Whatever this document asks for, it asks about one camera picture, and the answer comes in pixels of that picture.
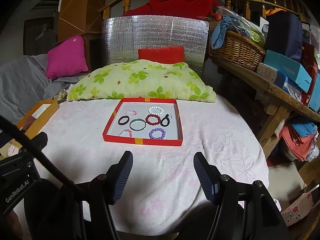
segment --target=bracelet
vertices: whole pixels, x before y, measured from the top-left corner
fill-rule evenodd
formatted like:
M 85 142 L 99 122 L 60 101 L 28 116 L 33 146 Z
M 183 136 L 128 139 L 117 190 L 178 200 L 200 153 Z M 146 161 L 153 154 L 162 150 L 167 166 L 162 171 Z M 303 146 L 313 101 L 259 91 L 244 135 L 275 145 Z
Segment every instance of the bracelet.
M 167 124 L 166 124 L 166 125 L 163 124 L 164 119 L 167 120 Z M 163 126 L 163 127 L 167 127 L 167 126 L 170 124 L 169 114 L 166 114 L 166 115 L 165 115 L 165 117 L 161 120 L 161 123 L 160 123 L 160 124 L 161 124 L 161 126 Z
M 158 122 L 150 122 L 148 120 L 150 117 L 155 117 L 156 119 L 158 119 Z M 149 125 L 157 125 L 157 124 L 160 124 L 160 122 L 161 122 L 161 119 L 156 114 L 148 114 L 147 117 L 146 117 L 146 123 L 149 124 Z
M 161 137 L 158 137 L 158 138 L 153 137 L 152 134 L 153 134 L 155 131 L 160 131 L 160 132 L 162 132 L 162 136 L 161 136 Z M 150 137 L 150 139 L 163 140 L 164 137 L 165 137 L 165 130 L 163 130 L 162 128 L 152 129 L 152 130 L 150 131 L 150 133 L 149 133 L 149 137 Z
M 141 129 L 139 129 L 139 130 L 133 129 L 133 128 L 131 127 L 131 125 L 132 125 L 134 122 L 137 122 L 137 121 L 144 122 L 144 127 L 141 128 Z M 145 120 L 138 118 L 138 119 L 133 119 L 133 120 L 130 122 L 129 127 L 131 128 L 131 130 L 136 131 L 136 132 L 139 132 L 139 131 L 142 131 L 143 129 L 145 129 L 146 125 L 147 125 L 147 124 L 146 124 L 146 121 L 145 121 Z
M 124 118 L 126 118 L 127 121 L 125 121 L 125 122 L 120 122 L 120 121 L 121 121 L 122 119 L 124 119 Z M 124 116 L 122 116 L 122 117 L 119 118 L 118 124 L 119 124 L 119 125 L 125 125 L 125 124 L 127 124 L 127 123 L 129 122 L 129 120 L 130 120 L 130 117 L 128 117 L 127 115 L 124 115 Z
M 154 112 L 152 112 L 152 109 L 159 109 L 160 113 L 159 114 L 158 113 L 154 113 Z M 155 115 L 161 116 L 161 114 L 163 113 L 163 109 L 161 107 L 159 107 L 159 106 L 152 106 L 152 107 L 149 108 L 148 112 L 149 112 L 149 114 L 155 114 Z
M 125 115 L 131 117 L 131 116 L 134 116 L 134 115 L 137 115 L 138 112 L 137 111 L 133 111 L 133 110 L 129 110 L 125 113 Z
M 121 136 L 124 132 L 129 132 L 129 137 L 132 137 L 132 131 L 130 129 L 124 129 L 118 134 L 118 136 Z

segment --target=gray blanket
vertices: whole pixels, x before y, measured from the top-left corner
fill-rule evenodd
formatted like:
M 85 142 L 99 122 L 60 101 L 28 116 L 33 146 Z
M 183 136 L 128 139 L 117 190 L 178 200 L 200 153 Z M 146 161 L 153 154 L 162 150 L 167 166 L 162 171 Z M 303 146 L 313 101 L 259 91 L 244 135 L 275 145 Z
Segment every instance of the gray blanket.
M 0 115 L 17 124 L 38 101 L 52 99 L 63 88 L 77 83 L 78 77 L 54 81 L 44 73 L 47 54 L 23 56 L 0 67 Z

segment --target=metal bolt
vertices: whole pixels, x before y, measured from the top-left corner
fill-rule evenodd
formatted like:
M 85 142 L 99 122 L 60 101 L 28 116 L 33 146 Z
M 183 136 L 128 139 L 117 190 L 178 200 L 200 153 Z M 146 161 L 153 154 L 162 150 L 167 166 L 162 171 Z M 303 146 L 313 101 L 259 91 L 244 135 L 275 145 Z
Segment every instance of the metal bolt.
M 261 180 L 256 180 L 254 183 L 255 183 L 258 187 L 262 187 L 262 186 L 263 186 L 263 183 L 262 183 Z
M 222 174 L 220 178 L 224 181 L 228 181 L 230 179 L 230 177 L 227 174 Z
M 107 178 L 106 174 L 100 174 L 98 175 L 98 180 L 105 180 Z

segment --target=red box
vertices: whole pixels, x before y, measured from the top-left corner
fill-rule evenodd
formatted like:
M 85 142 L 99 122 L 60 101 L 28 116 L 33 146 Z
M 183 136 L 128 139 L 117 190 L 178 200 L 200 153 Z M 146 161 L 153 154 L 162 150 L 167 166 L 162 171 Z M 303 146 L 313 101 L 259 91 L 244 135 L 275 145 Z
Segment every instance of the red box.
M 167 104 L 174 104 L 174 108 L 176 111 L 177 121 L 178 121 L 178 130 L 179 130 L 179 139 L 177 140 L 155 140 L 155 139 L 149 139 L 149 138 L 134 138 L 134 137 L 123 137 L 123 136 L 116 136 L 116 135 L 108 135 L 108 131 L 112 125 L 112 122 L 114 118 L 116 117 L 116 114 L 120 110 L 122 104 L 124 102 L 135 102 L 135 103 L 167 103 Z M 178 104 L 175 99 L 160 99 L 160 98 L 122 98 L 118 105 L 116 106 L 116 109 L 114 109 L 104 131 L 103 131 L 103 139 L 106 142 L 118 142 L 118 143 L 131 143 L 131 144 L 145 144 L 145 145 L 161 145 L 161 146 L 181 146 L 182 145 L 182 126 L 181 126 L 181 120 L 180 120 L 180 114 L 178 109 Z

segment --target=black cable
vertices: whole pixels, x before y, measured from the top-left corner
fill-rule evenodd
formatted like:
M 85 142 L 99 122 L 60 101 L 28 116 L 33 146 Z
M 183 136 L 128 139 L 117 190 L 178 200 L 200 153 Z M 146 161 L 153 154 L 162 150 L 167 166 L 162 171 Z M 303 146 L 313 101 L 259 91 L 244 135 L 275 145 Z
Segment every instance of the black cable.
M 19 129 L 0 115 L 0 129 L 12 136 L 16 141 L 22 144 L 54 177 L 61 181 L 65 186 L 75 190 L 80 195 L 84 191 L 68 179 L 49 159 L 39 150 L 39 148 Z

